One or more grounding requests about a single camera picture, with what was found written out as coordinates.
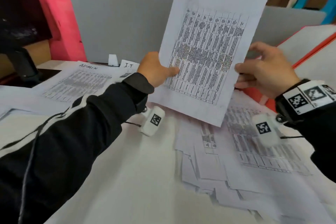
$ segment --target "person's right hand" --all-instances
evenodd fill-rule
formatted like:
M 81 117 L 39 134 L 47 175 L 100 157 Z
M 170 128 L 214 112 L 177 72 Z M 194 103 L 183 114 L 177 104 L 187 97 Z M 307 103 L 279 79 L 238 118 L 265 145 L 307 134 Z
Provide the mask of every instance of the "person's right hand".
M 262 94 L 275 98 L 300 82 L 282 51 L 262 42 L 251 44 L 250 51 L 257 51 L 262 59 L 249 59 L 234 67 L 239 75 L 234 85 L 238 89 L 256 87 Z

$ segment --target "gray partition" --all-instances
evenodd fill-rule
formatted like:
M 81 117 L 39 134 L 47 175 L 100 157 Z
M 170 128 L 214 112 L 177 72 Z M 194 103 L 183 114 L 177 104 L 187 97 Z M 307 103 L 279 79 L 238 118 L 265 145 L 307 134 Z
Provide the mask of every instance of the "gray partition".
M 89 62 L 107 63 L 109 54 L 140 62 L 159 51 L 173 0 L 71 0 Z M 325 13 L 267 6 L 253 41 L 278 45 L 300 28 L 319 25 Z

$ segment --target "hand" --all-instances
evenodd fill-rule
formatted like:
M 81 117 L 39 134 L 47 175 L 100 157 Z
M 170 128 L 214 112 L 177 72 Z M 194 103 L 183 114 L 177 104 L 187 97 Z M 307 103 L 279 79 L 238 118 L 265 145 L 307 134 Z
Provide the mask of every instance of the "hand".
M 276 98 L 300 82 L 282 51 L 262 42 L 251 44 L 250 51 L 257 51 L 262 59 L 245 60 L 234 67 L 239 75 L 234 85 L 238 89 L 256 87 L 269 98 Z
M 167 77 L 178 74 L 178 67 L 164 67 L 160 64 L 158 52 L 149 52 L 141 60 L 138 73 L 141 73 L 153 87 L 158 87 L 165 82 Z

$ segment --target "white sensor device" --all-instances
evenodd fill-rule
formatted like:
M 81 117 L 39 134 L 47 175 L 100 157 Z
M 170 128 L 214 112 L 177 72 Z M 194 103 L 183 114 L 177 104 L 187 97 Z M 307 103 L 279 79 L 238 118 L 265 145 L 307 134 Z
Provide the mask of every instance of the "white sensor device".
M 275 116 L 257 114 L 252 117 L 252 123 L 263 146 L 269 148 L 281 143 L 281 133 L 278 128 L 283 123 L 277 122 Z
M 145 116 L 146 120 L 139 131 L 146 136 L 152 136 L 157 132 L 166 115 L 165 111 L 158 106 L 154 106 L 152 109 L 146 107 L 141 114 Z

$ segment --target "white tabletop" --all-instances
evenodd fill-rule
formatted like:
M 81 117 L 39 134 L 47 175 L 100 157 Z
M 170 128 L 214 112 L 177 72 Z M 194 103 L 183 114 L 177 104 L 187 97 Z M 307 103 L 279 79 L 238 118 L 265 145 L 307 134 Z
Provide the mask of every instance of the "white tabletop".
M 71 65 L 48 61 L 38 67 L 61 70 Z M 17 122 L 21 129 L 31 129 Z M 208 195 L 183 187 L 177 164 L 181 155 L 173 148 L 177 124 L 171 113 L 150 138 L 133 125 L 122 127 L 120 136 L 96 159 L 79 191 L 46 223 L 260 223 L 249 211 L 213 204 Z M 276 222 L 266 218 L 263 223 Z

